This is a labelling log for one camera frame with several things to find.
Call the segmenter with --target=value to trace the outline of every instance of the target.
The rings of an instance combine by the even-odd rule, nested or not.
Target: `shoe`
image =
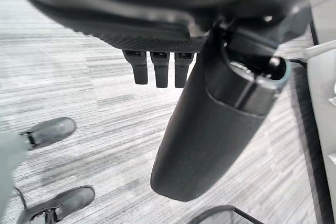
[[[80,186],[65,191],[55,198],[29,207],[21,213],[17,224],[58,223],[69,214],[88,206],[95,198],[95,191],[91,186]]]
[[[71,118],[56,118],[35,125],[21,133],[26,135],[32,144],[32,149],[42,148],[59,142],[72,135],[77,126]]]

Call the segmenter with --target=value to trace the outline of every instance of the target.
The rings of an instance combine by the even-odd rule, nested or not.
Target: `black wire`
[[[18,188],[16,188],[15,186],[13,186],[13,188],[19,193],[19,196],[20,196],[20,198],[22,200],[23,207],[25,209],[27,209],[27,204],[26,204],[25,197],[23,196],[23,194],[20,192],[20,190]]]

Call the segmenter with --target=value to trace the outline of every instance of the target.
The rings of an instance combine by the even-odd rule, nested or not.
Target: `floor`
[[[311,45],[307,33],[278,55],[298,58]],[[149,85],[136,86],[120,50],[63,28],[26,0],[0,0],[0,59],[0,131],[59,116],[77,122],[72,137],[30,152],[14,173],[29,205],[94,186],[94,202],[64,224],[187,223],[226,204],[264,223],[333,223],[306,72],[297,64],[240,158],[209,192],[185,203],[155,194],[149,184],[181,94],[173,65],[167,89],[155,87],[151,63]],[[15,223],[21,209],[13,193],[1,223]]]

